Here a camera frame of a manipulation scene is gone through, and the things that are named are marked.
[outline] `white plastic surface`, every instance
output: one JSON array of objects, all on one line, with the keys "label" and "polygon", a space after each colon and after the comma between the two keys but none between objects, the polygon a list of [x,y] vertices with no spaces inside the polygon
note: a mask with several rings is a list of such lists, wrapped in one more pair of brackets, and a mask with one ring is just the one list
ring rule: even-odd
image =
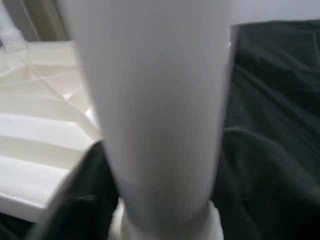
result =
[{"label": "white plastic surface", "polygon": [[0,69],[0,212],[37,222],[99,131],[73,44],[27,48]]},{"label": "white plastic surface", "polygon": [[[209,202],[209,221],[204,232],[204,236],[197,236],[197,240],[223,240],[224,232],[221,226],[220,214],[213,202]],[[125,205],[120,199],[119,204],[113,214],[113,219],[110,226],[109,240],[136,240],[130,234],[129,219],[126,216]],[[145,234],[140,234],[137,239],[139,240],[162,240],[150,238]]]}]

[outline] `white plastic pipe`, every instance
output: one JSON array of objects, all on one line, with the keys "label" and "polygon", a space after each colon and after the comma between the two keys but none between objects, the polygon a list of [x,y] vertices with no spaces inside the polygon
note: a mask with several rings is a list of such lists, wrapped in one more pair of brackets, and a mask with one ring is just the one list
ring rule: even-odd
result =
[{"label": "white plastic pipe", "polygon": [[12,21],[3,0],[0,0],[0,39],[9,51],[19,50],[25,43],[24,36]]},{"label": "white plastic pipe", "polygon": [[205,240],[227,98],[229,1],[61,3],[131,239]]}]

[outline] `white cylinder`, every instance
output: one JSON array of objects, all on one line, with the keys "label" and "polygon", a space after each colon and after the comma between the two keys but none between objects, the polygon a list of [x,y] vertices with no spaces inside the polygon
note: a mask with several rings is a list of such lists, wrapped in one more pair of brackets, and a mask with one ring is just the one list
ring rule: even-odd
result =
[{"label": "white cylinder", "polygon": [[0,39],[4,48],[9,51],[18,51],[25,43],[24,36],[12,21],[2,0],[0,0]]},{"label": "white cylinder", "polygon": [[62,3],[130,223],[202,240],[190,224],[206,219],[216,174],[229,1]]}]

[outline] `white plastic base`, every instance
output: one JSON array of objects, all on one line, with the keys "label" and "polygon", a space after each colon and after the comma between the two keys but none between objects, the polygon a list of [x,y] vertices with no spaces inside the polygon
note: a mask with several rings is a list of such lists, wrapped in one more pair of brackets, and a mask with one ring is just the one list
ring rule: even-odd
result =
[{"label": "white plastic base", "polygon": [[[224,233],[220,222],[220,214],[213,202],[209,202],[210,215],[206,226],[203,226],[197,236],[190,236],[187,240],[223,240]],[[175,240],[186,240],[186,236]],[[168,240],[154,238],[134,227],[127,218],[124,203],[119,201],[119,205],[114,212],[113,221],[110,228],[109,240]]]}]

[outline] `black cloth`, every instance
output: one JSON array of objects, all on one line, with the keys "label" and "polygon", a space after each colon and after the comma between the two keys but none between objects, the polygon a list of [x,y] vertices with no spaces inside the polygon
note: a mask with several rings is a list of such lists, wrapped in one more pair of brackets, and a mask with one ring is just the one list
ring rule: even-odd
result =
[{"label": "black cloth", "polygon": [[[211,199],[225,240],[318,239],[320,21],[241,25]],[[105,240],[118,193],[101,143],[28,240]],[[9,226],[0,215],[1,226]]]}]

